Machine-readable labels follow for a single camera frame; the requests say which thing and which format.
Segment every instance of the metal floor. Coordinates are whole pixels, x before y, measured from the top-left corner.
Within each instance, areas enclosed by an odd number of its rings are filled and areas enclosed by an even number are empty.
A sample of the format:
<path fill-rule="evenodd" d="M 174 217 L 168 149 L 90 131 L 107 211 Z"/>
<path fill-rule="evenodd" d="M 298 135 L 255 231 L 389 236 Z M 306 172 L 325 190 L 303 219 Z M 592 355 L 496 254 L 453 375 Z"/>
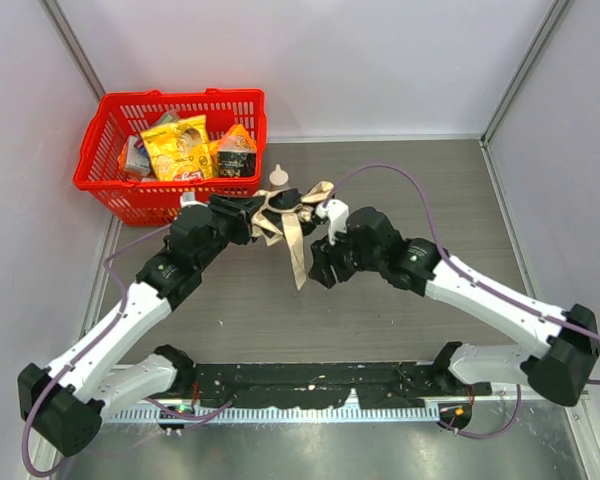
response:
<path fill-rule="evenodd" d="M 415 175 L 429 196 L 445 246 L 478 271 L 524 290 L 475 140 L 273 144 L 267 147 L 263 176 L 280 163 L 290 183 L 306 191 L 370 162 L 400 165 Z M 394 172 L 364 172 L 338 197 L 352 211 L 365 205 L 384 211 L 404 236 L 431 237 L 415 189 Z M 146 229 L 122 227 L 118 244 L 143 233 Z M 306 239 L 307 269 L 309 245 L 325 234 L 320 229 Z M 144 242 L 117 259 L 114 268 L 131 282 L 161 245 L 161 238 Z M 119 298 L 110 283 L 103 308 Z M 259 241 L 224 251 L 205 271 L 202 285 L 122 363 L 137 363 L 165 343 L 199 362 L 432 360 L 450 340 L 510 342 L 475 318 L 396 290 L 373 273 L 358 273 L 331 290 L 308 280 L 297 292 L 286 245 L 267 248 Z"/>
<path fill-rule="evenodd" d="M 501 427 L 513 402 L 475 406 L 473 431 Z M 565 410 L 525 401 L 493 440 L 433 423 L 213 426 L 166 437 L 155 425 L 108 425 L 62 480 L 576 480 L 586 474 Z M 156 435 L 125 453 L 131 445 Z"/>

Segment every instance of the gray table surface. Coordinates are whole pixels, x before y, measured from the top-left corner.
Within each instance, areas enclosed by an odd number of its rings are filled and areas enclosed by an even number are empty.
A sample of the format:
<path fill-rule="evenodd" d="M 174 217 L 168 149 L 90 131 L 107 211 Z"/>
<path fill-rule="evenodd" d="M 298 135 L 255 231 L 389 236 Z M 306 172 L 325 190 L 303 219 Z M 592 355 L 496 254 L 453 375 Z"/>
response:
<path fill-rule="evenodd" d="M 473 268 L 519 291 L 523 284 L 477 141 L 272 144 L 265 169 L 280 163 L 292 186 L 306 190 L 336 181 L 355 167 L 384 162 L 404 167 L 424 186 L 445 246 Z M 373 205 L 403 236 L 427 237 L 422 204 L 395 173 L 367 171 L 342 187 L 353 209 Z M 123 227 L 119 245 L 146 233 Z M 311 266 L 305 241 L 307 269 Z M 152 239 L 116 260 L 126 282 L 161 246 Z M 103 309 L 119 299 L 109 282 Z M 165 343 L 200 362 L 325 362 L 430 360 L 450 340 L 505 344 L 509 339 L 452 307 L 358 273 L 331 290 L 308 281 L 295 289 L 288 250 L 263 242 L 230 246 L 203 274 L 203 284 L 125 356 L 141 361 Z"/>

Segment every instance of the beige cloth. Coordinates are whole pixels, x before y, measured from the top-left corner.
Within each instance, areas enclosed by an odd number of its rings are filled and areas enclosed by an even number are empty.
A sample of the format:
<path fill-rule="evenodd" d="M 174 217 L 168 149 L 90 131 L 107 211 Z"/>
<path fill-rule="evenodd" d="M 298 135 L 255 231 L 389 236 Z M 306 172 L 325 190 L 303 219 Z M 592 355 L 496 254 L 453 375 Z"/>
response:
<path fill-rule="evenodd" d="M 267 247 L 275 245 L 283 238 L 289 247 L 291 256 L 291 266 L 293 276 L 296 281 L 296 288 L 300 290 L 307 281 L 307 274 L 304 265 L 304 239 L 302 237 L 302 223 L 310 222 L 313 211 L 316 206 L 325 201 L 333 190 L 333 183 L 322 181 L 317 183 L 306 195 L 300 198 L 300 203 L 293 208 L 279 210 L 269 205 L 272 198 L 284 190 L 269 192 L 259 190 L 254 196 L 265 195 L 267 198 L 260 210 L 251 219 L 251 236 L 253 238 L 263 237 Z M 266 219 L 263 212 L 269 211 L 278 213 L 282 217 L 281 232 L 273 223 Z"/>

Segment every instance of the yellow snack bag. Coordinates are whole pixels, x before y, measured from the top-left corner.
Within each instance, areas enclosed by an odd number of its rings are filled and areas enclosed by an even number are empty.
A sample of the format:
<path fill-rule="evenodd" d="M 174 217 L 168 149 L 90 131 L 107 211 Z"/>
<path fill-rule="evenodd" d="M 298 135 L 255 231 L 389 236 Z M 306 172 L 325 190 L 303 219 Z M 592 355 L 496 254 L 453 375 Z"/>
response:
<path fill-rule="evenodd" d="M 151 166 L 159 181 L 177 182 L 216 176 L 206 120 L 205 115 L 199 115 L 142 132 Z"/>

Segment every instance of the black mounting plate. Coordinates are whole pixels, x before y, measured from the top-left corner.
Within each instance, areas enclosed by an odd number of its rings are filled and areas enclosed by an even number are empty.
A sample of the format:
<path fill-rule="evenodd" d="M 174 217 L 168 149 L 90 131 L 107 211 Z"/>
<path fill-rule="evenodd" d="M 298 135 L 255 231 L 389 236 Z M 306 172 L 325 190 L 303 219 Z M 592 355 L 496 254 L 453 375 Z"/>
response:
<path fill-rule="evenodd" d="M 337 408 L 352 388 L 362 409 L 422 407 L 426 398 L 464 396 L 468 387 L 445 393 L 433 366 L 416 362 L 198 364 L 195 382 L 210 408 L 228 401 L 237 408 Z M 491 385 L 473 385 L 473 394 L 490 395 Z"/>

